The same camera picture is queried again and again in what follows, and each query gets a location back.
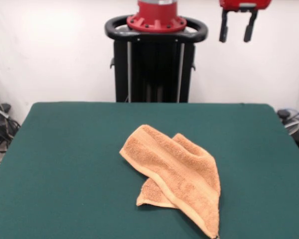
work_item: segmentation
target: green felt surface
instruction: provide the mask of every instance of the green felt surface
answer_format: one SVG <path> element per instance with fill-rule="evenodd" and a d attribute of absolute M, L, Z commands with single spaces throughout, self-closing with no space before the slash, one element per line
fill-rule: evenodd
<path fill-rule="evenodd" d="M 216 159 L 222 239 L 299 239 L 299 150 L 266 105 L 35 104 L 0 166 L 0 239 L 207 238 L 174 209 L 135 206 L 119 155 L 141 124 Z"/>

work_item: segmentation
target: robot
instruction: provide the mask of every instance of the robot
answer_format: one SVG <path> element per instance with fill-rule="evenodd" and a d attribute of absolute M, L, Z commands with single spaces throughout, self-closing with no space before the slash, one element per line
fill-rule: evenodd
<path fill-rule="evenodd" d="M 271 0 L 220 0 L 223 8 L 219 40 L 226 42 L 227 13 L 251 12 L 245 42 L 252 37 L 258 10 Z M 114 40 L 117 102 L 188 102 L 195 43 L 206 39 L 207 26 L 177 15 L 177 0 L 138 0 L 139 12 L 110 19 L 105 25 Z"/>

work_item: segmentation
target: black handle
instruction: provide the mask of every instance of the black handle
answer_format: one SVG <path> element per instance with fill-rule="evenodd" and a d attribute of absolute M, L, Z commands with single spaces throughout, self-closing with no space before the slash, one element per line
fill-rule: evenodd
<path fill-rule="evenodd" d="M 108 20 L 105 24 L 106 35 L 114 40 L 119 41 L 166 41 L 166 42 L 180 42 L 180 43 L 195 43 L 206 39 L 208 34 L 207 26 L 201 21 L 187 18 L 187 27 L 197 30 L 196 32 L 180 31 L 174 33 L 153 33 L 140 32 L 132 29 L 117 29 L 117 27 L 126 25 L 128 15 L 118 16 Z"/>

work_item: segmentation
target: black equipment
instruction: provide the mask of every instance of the black equipment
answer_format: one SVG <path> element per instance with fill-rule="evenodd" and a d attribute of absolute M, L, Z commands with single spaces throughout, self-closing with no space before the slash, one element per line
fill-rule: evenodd
<path fill-rule="evenodd" d="M 207 26 L 185 18 L 187 30 L 175 33 L 136 31 L 128 16 L 110 19 L 105 25 L 114 39 L 117 102 L 188 102 L 190 74 L 194 68 L 194 43 L 207 37 Z"/>

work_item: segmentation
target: towel fold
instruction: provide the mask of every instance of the towel fold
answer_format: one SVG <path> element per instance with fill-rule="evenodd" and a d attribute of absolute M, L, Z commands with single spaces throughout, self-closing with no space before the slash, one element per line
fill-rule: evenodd
<path fill-rule="evenodd" d="M 220 182 L 214 158 L 181 134 L 173 139 L 142 125 L 120 154 L 149 177 L 137 205 L 181 209 L 210 238 L 218 236 Z"/>

